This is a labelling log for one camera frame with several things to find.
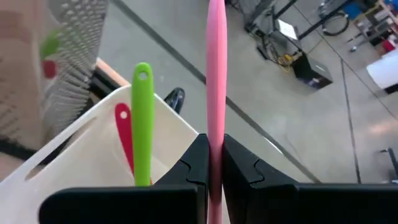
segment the green spatula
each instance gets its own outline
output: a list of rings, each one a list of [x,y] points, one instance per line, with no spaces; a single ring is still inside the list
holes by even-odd
[[[147,63],[139,63],[132,77],[132,139],[136,186],[150,185],[154,129],[154,77]]]

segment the pink spatula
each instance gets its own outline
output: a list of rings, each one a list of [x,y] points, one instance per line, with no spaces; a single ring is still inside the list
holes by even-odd
[[[206,28],[207,132],[210,142],[209,223],[222,222],[221,156],[225,127],[227,31],[224,0],[210,0]]]

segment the white plastic bin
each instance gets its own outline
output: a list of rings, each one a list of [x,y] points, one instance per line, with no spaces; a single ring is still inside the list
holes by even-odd
[[[65,188],[134,185],[114,120],[118,103],[130,105],[130,92],[130,86],[114,91],[0,183],[1,223],[37,223],[40,204]],[[37,175],[26,180],[40,161],[77,131],[79,136],[73,143]],[[197,135],[155,95],[154,182],[180,159]]]

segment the metal grater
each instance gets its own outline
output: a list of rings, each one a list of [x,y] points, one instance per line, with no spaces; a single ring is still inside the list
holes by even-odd
[[[0,141],[36,151],[76,120],[89,100],[107,6],[107,0],[0,6]],[[59,44],[42,58],[40,44],[49,35]],[[54,77],[44,77],[43,60],[56,65]]]
[[[77,118],[89,98],[108,1],[48,0],[47,4],[60,24],[55,59],[60,70],[45,93],[47,136],[53,138]]]

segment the gray floor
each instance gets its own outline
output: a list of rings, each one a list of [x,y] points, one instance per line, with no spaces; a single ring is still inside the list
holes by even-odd
[[[284,2],[280,0],[277,7]],[[313,10],[317,2],[299,0],[282,18],[302,32],[310,27],[309,22],[316,21]],[[204,74],[208,1],[124,3]],[[338,37],[313,32],[303,40],[304,51],[327,65],[333,76],[331,85],[314,91],[295,79],[293,73],[284,73],[259,56],[255,41],[243,31],[243,19],[235,9],[227,8],[227,18],[228,96],[258,127],[253,128],[247,118],[235,112],[236,108],[228,107],[226,132],[301,182],[314,178],[305,175],[297,163],[322,182],[357,182],[354,151],[362,183],[387,181],[392,166],[388,155],[377,151],[398,148],[398,98],[396,93],[384,94],[367,74],[366,65],[378,59],[370,45],[348,53],[344,41],[356,33],[354,27]],[[128,80],[136,63],[151,63],[157,94],[163,97],[173,88],[182,87],[187,96],[181,116],[199,132],[206,132],[204,84],[152,37],[111,4],[99,56]],[[270,134],[284,148],[285,155],[259,129]]]

